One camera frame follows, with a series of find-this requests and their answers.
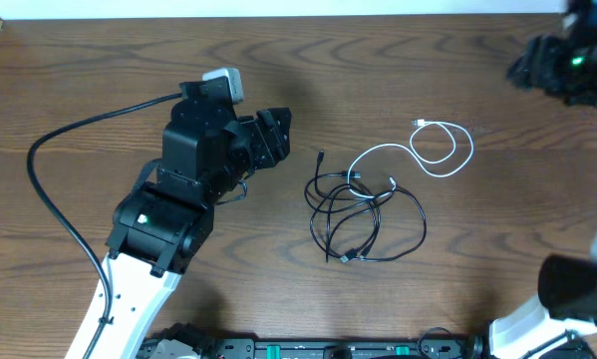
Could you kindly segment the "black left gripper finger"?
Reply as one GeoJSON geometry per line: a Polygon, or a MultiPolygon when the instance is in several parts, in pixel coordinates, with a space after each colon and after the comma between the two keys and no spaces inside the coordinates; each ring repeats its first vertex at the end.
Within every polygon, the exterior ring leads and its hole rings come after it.
{"type": "Polygon", "coordinates": [[[284,160],[282,132],[276,121],[256,118],[252,135],[253,166],[256,170],[274,168],[284,160]]]}
{"type": "Polygon", "coordinates": [[[292,114],[289,108],[271,108],[256,113],[260,131],[274,158],[286,158],[290,153],[289,131],[292,114]]]}

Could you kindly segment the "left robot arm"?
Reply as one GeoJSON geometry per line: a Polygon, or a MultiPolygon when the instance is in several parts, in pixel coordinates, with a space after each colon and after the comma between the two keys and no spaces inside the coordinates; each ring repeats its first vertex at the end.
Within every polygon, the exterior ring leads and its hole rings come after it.
{"type": "Polygon", "coordinates": [[[234,112],[226,77],[181,84],[157,161],[142,168],[113,215],[103,270],[68,355],[133,358],[155,315],[213,230],[221,198],[290,153],[287,108],[234,112]]]}

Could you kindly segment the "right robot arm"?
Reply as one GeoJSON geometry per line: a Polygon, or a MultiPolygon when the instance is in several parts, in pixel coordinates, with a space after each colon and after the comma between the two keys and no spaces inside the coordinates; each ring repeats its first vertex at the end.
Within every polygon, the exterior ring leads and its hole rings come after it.
{"type": "MultiPolygon", "coordinates": [[[[506,78],[540,89],[567,106],[597,110],[597,1],[569,1],[564,36],[530,39],[506,78]]],[[[511,314],[493,320],[474,339],[472,358],[591,358],[574,343],[597,334],[597,232],[586,259],[551,254],[542,263],[537,292],[511,314]]]]}

